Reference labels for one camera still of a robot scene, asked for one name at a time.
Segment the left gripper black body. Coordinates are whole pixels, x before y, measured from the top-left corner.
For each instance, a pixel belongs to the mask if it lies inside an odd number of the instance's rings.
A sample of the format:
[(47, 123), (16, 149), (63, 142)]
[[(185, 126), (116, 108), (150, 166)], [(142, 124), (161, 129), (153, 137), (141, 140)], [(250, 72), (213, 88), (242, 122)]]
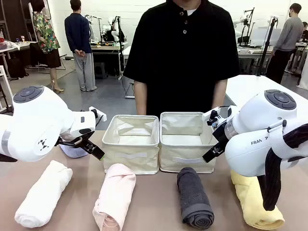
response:
[(70, 138), (72, 140), (64, 139), (64, 136), (60, 136), (57, 140), (57, 144), (65, 145), (65, 146), (72, 146), (72, 147), (88, 147), (92, 144), (91, 141), (89, 141), (89, 138), (94, 134), (94, 130), (91, 130), (90, 128), (84, 128), (78, 130), (77, 137), (74, 138), (72, 135), (70, 135)]

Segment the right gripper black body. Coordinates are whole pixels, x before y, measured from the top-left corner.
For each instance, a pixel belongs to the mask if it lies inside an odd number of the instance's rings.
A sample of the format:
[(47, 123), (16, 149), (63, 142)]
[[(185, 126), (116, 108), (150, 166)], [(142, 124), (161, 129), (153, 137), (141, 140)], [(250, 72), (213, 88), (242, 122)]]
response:
[(226, 145), (229, 139), (225, 134), (225, 126), (227, 122), (221, 123), (212, 133), (213, 137), (217, 140), (217, 144)]

